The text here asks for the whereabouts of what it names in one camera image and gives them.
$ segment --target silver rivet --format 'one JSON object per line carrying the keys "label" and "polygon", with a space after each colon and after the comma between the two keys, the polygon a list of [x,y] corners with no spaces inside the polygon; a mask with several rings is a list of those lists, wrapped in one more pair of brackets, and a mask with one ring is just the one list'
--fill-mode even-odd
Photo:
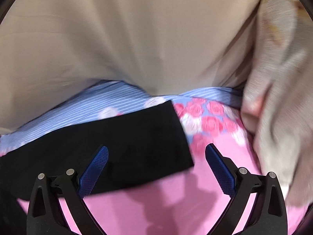
{"label": "silver rivet", "polygon": [[248,171],[247,171],[246,168],[240,168],[240,169],[239,169],[239,172],[240,172],[241,174],[244,174],[244,175],[248,173]]}
{"label": "silver rivet", "polygon": [[40,173],[39,175],[38,175],[38,179],[43,179],[44,178],[44,174],[43,173]]}
{"label": "silver rivet", "polygon": [[276,174],[275,174],[274,172],[270,172],[269,175],[270,175],[270,177],[273,178],[273,179],[276,178]]}
{"label": "silver rivet", "polygon": [[67,175],[73,175],[74,174],[74,170],[73,169],[68,169],[67,171],[66,171],[66,174]]}

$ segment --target beige fabric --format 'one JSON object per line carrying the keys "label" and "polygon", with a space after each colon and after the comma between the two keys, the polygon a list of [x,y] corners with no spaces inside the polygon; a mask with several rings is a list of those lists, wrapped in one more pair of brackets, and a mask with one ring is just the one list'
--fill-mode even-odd
{"label": "beige fabric", "polygon": [[0,25],[0,133],[100,79],[152,95],[238,85],[258,2],[16,0]]}
{"label": "beige fabric", "polygon": [[287,203],[313,202],[313,22],[299,0],[262,0],[242,119],[256,133],[262,172],[291,186]]}

